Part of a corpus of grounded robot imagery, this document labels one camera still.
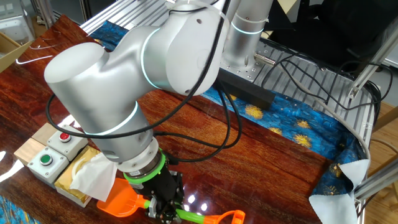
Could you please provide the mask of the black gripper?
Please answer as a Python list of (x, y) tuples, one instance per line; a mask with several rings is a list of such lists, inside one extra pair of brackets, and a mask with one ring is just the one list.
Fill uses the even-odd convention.
[(157, 223), (181, 223), (182, 219), (177, 213), (181, 210), (184, 198), (182, 173), (161, 169), (147, 182), (142, 183), (142, 189), (137, 193), (146, 198), (155, 198), (157, 204), (150, 204), (147, 216)]

